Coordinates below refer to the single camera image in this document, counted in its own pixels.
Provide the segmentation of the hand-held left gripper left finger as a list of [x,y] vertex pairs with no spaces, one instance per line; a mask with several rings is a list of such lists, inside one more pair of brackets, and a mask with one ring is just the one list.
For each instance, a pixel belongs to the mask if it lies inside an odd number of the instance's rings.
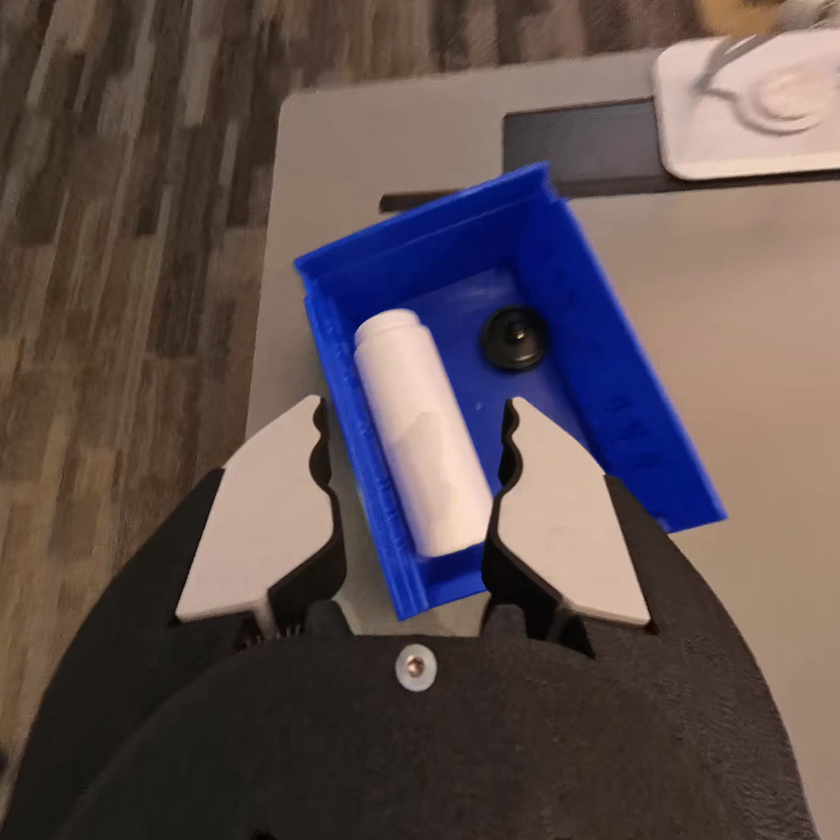
[[225,464],[175,608],[181,623],[249,613],[263,637],[291,635],[339,592],[346,556],[328,422],[325,400],[309,395]]

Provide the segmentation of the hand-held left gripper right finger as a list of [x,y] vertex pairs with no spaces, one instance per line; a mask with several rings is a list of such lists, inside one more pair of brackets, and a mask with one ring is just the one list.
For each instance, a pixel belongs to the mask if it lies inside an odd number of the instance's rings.
[[586,647],[585,618],[651,624],[608,475],[590,452],[523,397],[507,400],[500,490],[482,555],[483,620],[519,609],[528,638]]

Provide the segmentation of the white plastic bottle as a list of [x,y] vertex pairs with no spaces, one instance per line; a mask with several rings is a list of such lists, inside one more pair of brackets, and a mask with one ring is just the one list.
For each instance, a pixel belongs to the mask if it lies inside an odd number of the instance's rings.
[[364,321],[353,360],[396,494],[424,558],[483,543],[493,496],[433,334],[414,311]]

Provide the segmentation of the black bottle lid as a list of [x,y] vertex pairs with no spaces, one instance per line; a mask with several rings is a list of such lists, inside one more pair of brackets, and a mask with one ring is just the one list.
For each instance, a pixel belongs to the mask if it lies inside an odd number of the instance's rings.
[[479,346],[486,360],[507,372],[538,365],[550,348],[550,331],[535,308],[508,305],[491,313],[482,325]]

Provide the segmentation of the blue plastic bin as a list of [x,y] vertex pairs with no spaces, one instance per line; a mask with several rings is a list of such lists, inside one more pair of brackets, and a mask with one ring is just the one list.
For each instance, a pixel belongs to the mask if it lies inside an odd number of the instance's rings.
[[[483,210],[433,203],[297,257],[314,345],[399,621],[485,590],[480,552],[415,550],[354,363],[354,335],[391,309],[433,334],[490,488],[505,403],[522,396],[623,481],[668,533],[728,514],[568,202],[551,192]],[[549,351],[527,371],[492,366],[495,310],[537,309]]]

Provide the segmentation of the white stand base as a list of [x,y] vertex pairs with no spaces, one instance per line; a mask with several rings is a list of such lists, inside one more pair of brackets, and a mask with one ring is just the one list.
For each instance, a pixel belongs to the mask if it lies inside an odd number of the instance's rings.
[[689,182],[837,172],[836,28],[682,41],[653,68],[666,171]]

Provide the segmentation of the wooden document board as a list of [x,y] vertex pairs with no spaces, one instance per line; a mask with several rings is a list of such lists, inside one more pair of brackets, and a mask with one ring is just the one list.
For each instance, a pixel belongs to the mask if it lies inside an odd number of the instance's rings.
[[704,35],[747,38],[776,29],[782,1],[694,1]]

